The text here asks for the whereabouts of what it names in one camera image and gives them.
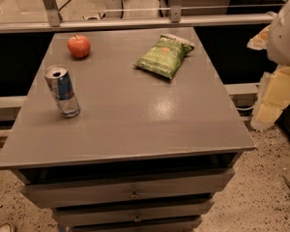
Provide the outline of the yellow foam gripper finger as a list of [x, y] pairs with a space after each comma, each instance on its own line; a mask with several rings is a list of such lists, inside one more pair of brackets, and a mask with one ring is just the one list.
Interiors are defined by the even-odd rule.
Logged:
[[269, 129], [289, 104], [290, 66], [278, 65], [273, 73], [265, 72], [260, 79], [251, 127], [256, 131]]
[[263, 28], [257, 35], [251, 38], [247, 47], [253, 50], [264, 50], [268, 46], [268, 34], [269, 34], [270, 26], [266, 26]]

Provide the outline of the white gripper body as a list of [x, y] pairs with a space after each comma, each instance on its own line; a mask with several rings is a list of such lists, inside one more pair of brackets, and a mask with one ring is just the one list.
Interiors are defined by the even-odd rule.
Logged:
[[290, 0], [273, 19], [268, 33], [268, 58], [290, 66]]

